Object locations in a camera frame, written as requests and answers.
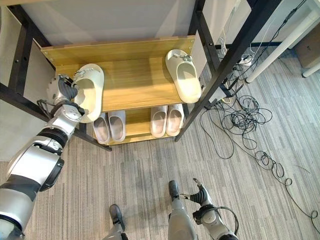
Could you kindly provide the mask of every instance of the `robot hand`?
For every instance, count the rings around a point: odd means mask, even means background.
[[[63,148],[85,111],[71,102],[78,89],[66,75],[58,75],[38,105],[49,118],[9,163],[7,180],[0,185],[0,240],[23,238],[38,192],[51,188],[64,165]]]
[[[196,224],[202,224],[214,240],[239,240],[236,236],[239,227],[236,214],[228,207],[214,206],[204,185],[196,178],[193,178],[193,180],[196,182],[199,192],[191,195],[180,195],[183,196],[184,199],[188,199],[201,205],[200,209],[192,214]],[[236,226],[234,233],[222,222],[218,209],[227,209],[233,213]]]

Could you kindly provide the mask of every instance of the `tangled cables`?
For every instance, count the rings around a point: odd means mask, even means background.
[[[235,104],[238,104],[240,109],[235,109]],[[220,125],[217,125],[214,121],[213,111],[218,113]],[[231,142],[232,151],[229,156],[221,156],[218,153],[215,141],[213,137],[208,133],[203,123],[203,116],[208,113],[211,123],[226,134]],[[210,138],[215,152],[222,159],[229,159],[234,155],[235,145],[243,150],[246,154],[251,156],[261,168],[267,171],[271,171],[273,177],[285,187],[286,192],[293,201],[293,203],[299,208],[299,210],[311,219],[312,225],[315,230],[320,234],[317,229],[314,219],[318,217],[318,211],[312,210],[310,214],[306,213],[295,201],[291,193],[289,192],[289,186],[292,185],[293,180],[290,177],[285,178],[285,170],[281,163],[273,160],[266,152],[257,151],[254,155],[247,150],[254,150],[257,148],[257,142],[248,136],[248,133],[254,132],[258,125],[263,125],[272,119],[272,112],[266,108],[260,108],[257,100],[249,95],[241,97],[235,96],[235,101],[229,105],[225,102],[219,101],[212,108],[207,109],[200,115],[200,125],[205,134]],[[235,140],[231,138],[231,135],[239,135],[242,137],[242,144],[246,148],[243,148]]]

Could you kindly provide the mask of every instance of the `shelf board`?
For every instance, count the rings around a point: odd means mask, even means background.
[[[118,145],[134,143],[146,140],[158,139],[152,136],[150,129],[150,108],[141,108],[136,110],[125,111],[125,140],[122,142],[111,141],[108,145]],[[161,138],[168,138],[169,135],[165,134]]]
[[[155,139],[163,139],[163,138],[170,138],[171,136],[165,134],[163,137],[154,137],[151,134],[145,135],[145,136],[127,136],[124,141],[122,142],[110,142],[109,146],[113,145],[119,145],[119,144],[129,144],[129,143],[135,143],[135,142],[141,142],[141,141],[148,141],[148,140],[155,140]]]
[[[171,49],[190,54],[196,36],[169,36],[126,41],[100,41],[42,47],[41,52],[55,66],[164,58]]]
[[[102,112],[182,103],[164,57],[96,62],[104,72]],[[84,64],[56,67],[73,76]]]

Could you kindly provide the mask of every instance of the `electrical wire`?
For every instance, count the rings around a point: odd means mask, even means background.
[[[215,211],[217,211],[218,212],[218,210],[219,209],[224,209],[224,210],[228,210],[228,211],[230,211],[232,214],[233,214],[233,216],[234,216],[234,235],[237,235],[237,233],[238,233],[238,230],[239,230],[239,220],[238,220],[238,217],[237,217],[237,215],[236,215],[236,213],[231,209],[231,208],[229,208],[229,207],[227,207],[227,206],[217,206],[217,207],[214,207],[213,208],[213,210],[215,210]]]
[[[235,103],[238,103],[238,106],[240,110],[236,110],[234,108]],[[229,133],[239,135],[238,133],[234,133],[231,131],[232,128],[239,128],[240,133],[246,133],[251,132],[253,130],[256,130],[257,124],[264,124],[271,120],[272,115],[270,118],[264,116],[260,110],[267,110],[271,114],[272,112],[265,108],[260,108],[259,103],[257,100],[255,100],[252,96],[241,96],[237,97],[235,96],[235,100],[232,103],[232,105],[228,105],[223,102],[218,102],[215,106],[213,106],[210,109],[207,109],[200,115],[200,125],[205,134],[209,137],[211,140],[213,147],[215,149],[216,154],[222,158],[222,159],[229,159],[234,155],[235,152],[235,145],[238,146],[242,151],[244,151],[247,155],[252,157],[256,163],[263,168],[264,170],[271,171],[273,177],[285,187],[285,190],[287,194],[289,195],[290,199],[293,201],[294,205],[298,207],[298,209],[306,215],[310,220],[314,227],[314,229],[320,234],[319,229],[316,227],[314,219],[318,217],[318,211],[312,210],[310,214],[308,214],[306,211],[304,211],[300,205],[296,202],[294,197],[289,191],[289,186],[292,185],[293,180],[290,177],[285,177],[285,170],[281,163],[273,160],[271,156],[269,156],[265,151],[257,151],[254,155],[249,153],[247,150],[254,150],[257,148],[257,142],[253,139],[250,139],[248,137],[244,137],[242,134],[242,144],[246,148],[243,148],[240,144],[238,144],[235,140],[233,140]],[[218,112],[220,126],[216,124],[216,122],[213,120],[212,112]],[[225,133],[228,140],[231,142],[231,154],[228,156],[221,156],[217,150],[217,147],[215,145],[215,141],[213,137],[208,133],[206,130],[204,124],[203,124],[203,117],[204,114],[208,113],[208,118],[210,119],[211,123],[216,126],[218,129],[220,129],[222,132]],[[226,119],[230,118],[232,126],[228,127],[226,126]],[[253,143],[255,143],[254,147],[248,147],[244,144],[244,140],[250,140]]]
[[[223,34],[224,34],[224,38],[223,37],[219,37],[219,42],[221,45],[221,52],[223,54],[223,56],[225,56],[227,54],[227,47],[226,47],[226,33],[225,33],[225,29],[222,29]]]

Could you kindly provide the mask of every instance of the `white slipper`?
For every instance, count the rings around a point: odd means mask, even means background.
[[[85,111],[80,122],[91,123],[101,113],[102,92],[105,83],[104,71],[96,64],[87,64],[75,72],[73,80],[73,84],[77,84],[79,87],[74,102]]]
[[[188,104],[197,102],[201,86],[192,57],[180,49],[173,49],[167,53],[165,65],[181,100]]]
[[[101,113],[100,116],[92,123],[96,140],[100,144],[108,144],[111,140],[109,120],[105,112]]]
[[[151,108],[150,129],[151,134],[161,138],[166,133],[168,106],[156,106]]]
[[[122,142],[126,138],[126,112],[111,111],[108,112],[111,138],[115,142]]]
[[[184,124],[184,109],[182,104],[170,105],[168,108],[168,117],[166,120],[166,134],[177,136]]]

